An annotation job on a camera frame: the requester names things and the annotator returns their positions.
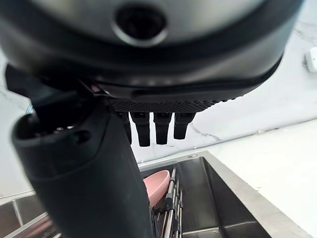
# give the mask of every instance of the metal edge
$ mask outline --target metal edge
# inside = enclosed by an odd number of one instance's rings
[[[204,157],[206,159],[272,238],[313,238],[207,150],[194,153],[193,155],[195,155],[194,158]],[[141,163],[138,166],[140,171],[144,171],[190,160],[192,159],[191,157],[192,154],[178,158],[162,158],[160,160]]]

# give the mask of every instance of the robotic hand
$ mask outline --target robotic hand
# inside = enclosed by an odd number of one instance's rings
[[[129,113],[140,146],[150,145],[152,112],[158,144],[172,113],[184,139],[195,113],[274,73],[302,2],[2,0],[7,87],[36,111],[12,141],[62,233],[155,237]]]

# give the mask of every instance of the metal rod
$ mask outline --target metal rod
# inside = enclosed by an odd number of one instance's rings
[[[164,233],[164,228],[165,228],[165,223],[166,223],[166,218],[167,218],[167,211],[165,211],[164,213],[164,220],[163,220],[163,226],[162,226],[162,232],[160,233],[160,237],[163,237],[163,233]]]
[[[183,202],[183,190],[180,190],[180,204],[182,204]],[[179,232],[179,238],[182,238],[183,236],[183,227],[182,227],[182,223],[183,223],[183,208],[181,207],[179,209],[179,229],[180,229],[180,232]]]
[[[176,198],[176,189],[174,188],[173,191],[173,204],[175,204],[175,198]],[[170,238],[171,237],[171,231],[172,231],[172,225],[173,225],[173,217],[174,217],[174,210],[170,209],[168,212],[168,218],[166,222],[166,229],[164,232],[164,238]]]
[[[179,179],[176,181],[176,196],[179,196]]]
[[[219,227],[212,227],[212,228],[207,228],[207,229],[202,229],[202,230],[197,230],[197,231],[191,231],[191,232],[184,232],[183,235],[190,235],[190,234],[195,234],[199,232],[208,232],[208,231],[218,231]]]

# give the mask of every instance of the dish rack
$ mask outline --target dish rack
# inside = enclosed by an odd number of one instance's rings
[[[180,186],[176,167],[169,180],[168,191],[154,207],[160,238],[182,237],[183,191]]]

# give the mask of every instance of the black plastic housing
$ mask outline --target black plastic housing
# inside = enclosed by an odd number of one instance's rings
[[[32,115],[12,142],[43,206],[68,238],[153,238],[147,191],[123,125],[102,103],[72,129],[36,135]]]

